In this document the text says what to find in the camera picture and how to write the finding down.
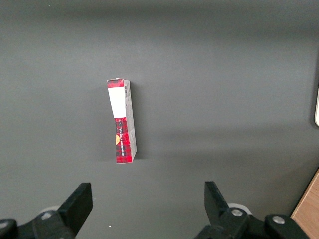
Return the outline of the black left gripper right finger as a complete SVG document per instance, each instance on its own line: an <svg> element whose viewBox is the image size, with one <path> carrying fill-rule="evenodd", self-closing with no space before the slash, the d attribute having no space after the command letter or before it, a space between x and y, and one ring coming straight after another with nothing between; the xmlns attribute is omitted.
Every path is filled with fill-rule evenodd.
<svg viewBox="0 0 319 239"><path fill-rule="evenodd" d="M259 220L239 207L229 206L215 182L205 182L204 206L210 224L196 239L307 239L308 235L288 216L270 214Z"/></svg>

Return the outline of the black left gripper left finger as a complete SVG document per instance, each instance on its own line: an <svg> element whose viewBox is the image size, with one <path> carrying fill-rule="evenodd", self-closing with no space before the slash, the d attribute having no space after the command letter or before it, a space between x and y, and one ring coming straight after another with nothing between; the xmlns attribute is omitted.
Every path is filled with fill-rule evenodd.
<svg viewBox="0 0 319 239"><path fill-rule="evenodd" d="M75 239L93 209L90 183L80 184L61 206L51 207L29 222L1 219L2 239Z"/></svg>

